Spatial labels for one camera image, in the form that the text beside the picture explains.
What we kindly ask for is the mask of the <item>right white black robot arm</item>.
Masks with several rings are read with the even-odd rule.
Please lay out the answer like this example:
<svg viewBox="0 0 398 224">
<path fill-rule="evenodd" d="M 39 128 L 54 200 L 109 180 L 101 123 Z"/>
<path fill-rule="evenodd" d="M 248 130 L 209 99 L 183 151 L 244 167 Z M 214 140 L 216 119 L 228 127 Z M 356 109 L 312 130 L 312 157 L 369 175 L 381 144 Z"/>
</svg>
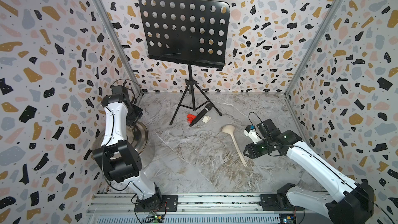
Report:
<svg viewBox="0 0 398 224">
<path fill-rule="evenodd" d="M 328 164 L 293 131 L 266 131 L 259 135 L 248 125 L 244 134 L 251 139 L 243 154 L 251 159 L 277 151 L 304 168 L 326 194 L 304 190 L 292 184 L 282 187 L 283 200 L 323 215 L 334 224 L 364 224 L 374 214 L 374 190 L 357 183 Z"/>
</svg>

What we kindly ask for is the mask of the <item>stainless steel pot lid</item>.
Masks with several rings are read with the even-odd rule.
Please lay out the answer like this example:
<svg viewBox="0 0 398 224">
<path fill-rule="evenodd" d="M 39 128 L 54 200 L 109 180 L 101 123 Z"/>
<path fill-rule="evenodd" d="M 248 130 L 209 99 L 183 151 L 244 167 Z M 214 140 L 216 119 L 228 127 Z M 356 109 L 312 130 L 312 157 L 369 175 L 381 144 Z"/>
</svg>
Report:
<svg viewBox="0 0 398 224">
<path fill-rule="evenodd" d="M 142 122 L 137 122 L 134 127 L 126 127 L 129 143 L 139 153 L 144 171 L 155 156 L 155 144 L 150 140 L 149 131 Z"/>
</svg>

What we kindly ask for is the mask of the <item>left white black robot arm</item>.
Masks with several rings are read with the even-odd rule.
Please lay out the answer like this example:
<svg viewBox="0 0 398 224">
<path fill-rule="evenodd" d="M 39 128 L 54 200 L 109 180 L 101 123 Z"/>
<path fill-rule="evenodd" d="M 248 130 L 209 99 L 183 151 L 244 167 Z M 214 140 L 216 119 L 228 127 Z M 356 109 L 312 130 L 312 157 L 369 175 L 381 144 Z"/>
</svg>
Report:
<svg viewBox="0 0 398 224">
<path fill-rule="evenodd" d="M 134 105 L 129 90 L 122 85 L 112 86 L 112 93 L 101 105 L 106 114 L 102 141 L 93 149 L 95 162 L 107 183 L 125 183 L 137 196 L 138 212 L 177 211 L 178 195 L 163 195 L 156 183 L 143 169 L 143 151 L 149 144 L 149 132 L 140 122 L 143 110 Z"/>
</svg>

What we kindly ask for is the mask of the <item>cream plastic ladle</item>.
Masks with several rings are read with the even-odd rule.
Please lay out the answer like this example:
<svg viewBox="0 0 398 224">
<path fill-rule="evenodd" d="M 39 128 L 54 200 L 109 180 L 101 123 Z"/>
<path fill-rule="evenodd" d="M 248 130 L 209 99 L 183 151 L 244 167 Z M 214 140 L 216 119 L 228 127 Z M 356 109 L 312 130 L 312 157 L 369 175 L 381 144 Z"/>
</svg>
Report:
<svg viewBox="0 0 398 224">
<path fill-rule="evenodd" d="M 230 135 L 230 137 L 232 138 L 233 144 L 235 146 L 235 149 L 236 149 L 236 151 L 238 153 L 238 156 L 239 156 L 243 166 L 246 167 L 247 163 L 246 163 L 246 161 L 245 161 L 245 159 L 243 157 L 242 152 L 240 151 L 240 149 L 238 147 L 237 141 L 236 141 L 235 136 L 234 136 L 235 126 L 227 124 L 227 125 L 222 127 L 221 131 L 222 131 L 222 133 L 226 133 L 226 134 Z"/>
</svg>

